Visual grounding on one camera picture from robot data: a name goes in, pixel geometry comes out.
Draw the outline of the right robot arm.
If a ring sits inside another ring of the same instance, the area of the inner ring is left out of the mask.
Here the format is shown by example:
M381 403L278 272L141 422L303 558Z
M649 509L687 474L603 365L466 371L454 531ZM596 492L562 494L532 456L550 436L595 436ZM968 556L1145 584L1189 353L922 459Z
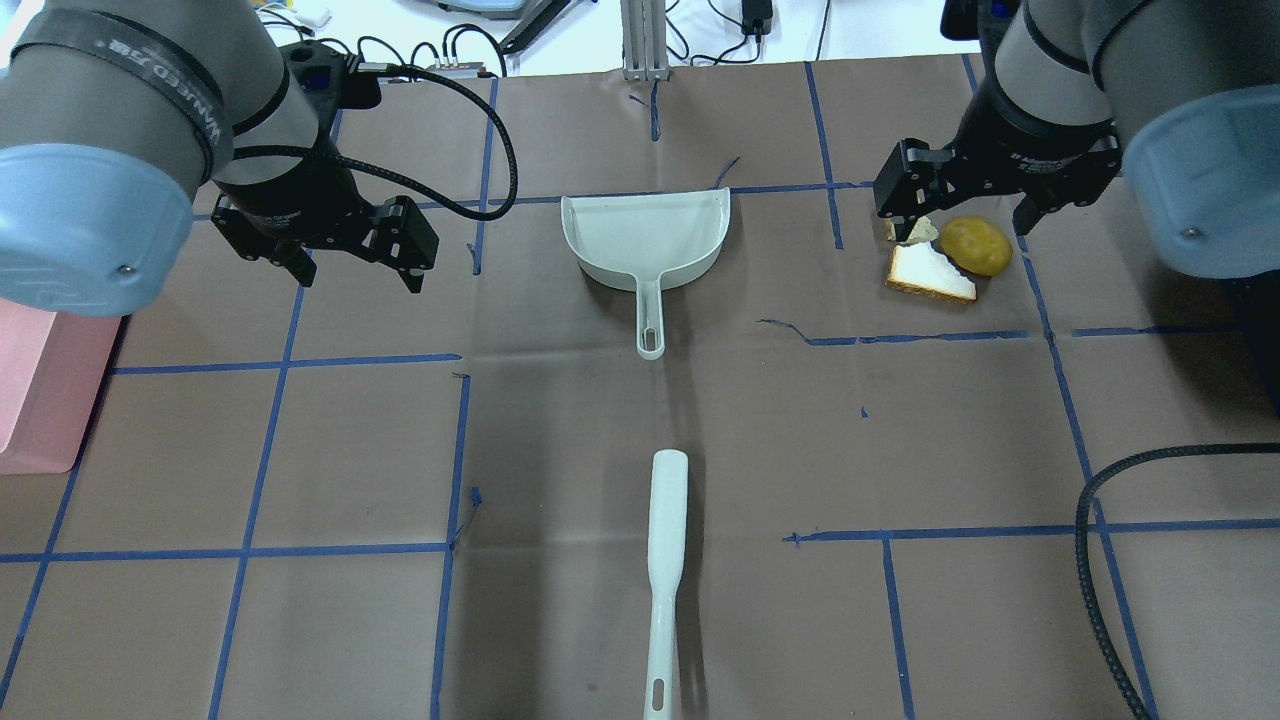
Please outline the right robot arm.
M940 31L975 40L986 76L948 143L905 138L879 170L893 242L1011 195L1025 234L1123 177L1175 272L1277 269L1275 1L947 1Z

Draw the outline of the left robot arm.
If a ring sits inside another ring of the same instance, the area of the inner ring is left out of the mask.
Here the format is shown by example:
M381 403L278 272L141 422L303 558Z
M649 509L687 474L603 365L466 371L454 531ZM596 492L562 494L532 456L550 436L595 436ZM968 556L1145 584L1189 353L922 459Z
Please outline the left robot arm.
M205 184L233 251L312 284L314 250L421 290L439 246L407 196L362 197L332 137L378 81L278 47L247 1L47 1L3 73L3 297L124 316L161 292Z

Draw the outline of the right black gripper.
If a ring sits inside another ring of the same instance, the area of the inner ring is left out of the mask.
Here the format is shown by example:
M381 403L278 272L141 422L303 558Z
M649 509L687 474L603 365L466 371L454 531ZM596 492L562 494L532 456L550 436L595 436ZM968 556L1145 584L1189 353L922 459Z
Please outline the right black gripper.
M874 179L874 209L896 220L896 243L925 242L925 218L972 199L1019 195L1012 228L1025 236L1050 214L1097 202L1121 169L1108 105L1085 124L1032 115L1015 104L974 100L941 147L904 138Z

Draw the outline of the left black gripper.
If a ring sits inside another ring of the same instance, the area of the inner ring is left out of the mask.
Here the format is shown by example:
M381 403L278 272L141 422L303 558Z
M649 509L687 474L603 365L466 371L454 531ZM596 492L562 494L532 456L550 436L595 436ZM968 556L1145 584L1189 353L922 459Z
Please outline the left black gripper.
M342 164L303 159L264 182L214 184L220 193L210 220L232 250L284 269L300 287L314 286L314 250L388 266L411 293L422 292L435 266L440 240L416 202L406 195L367 201Z

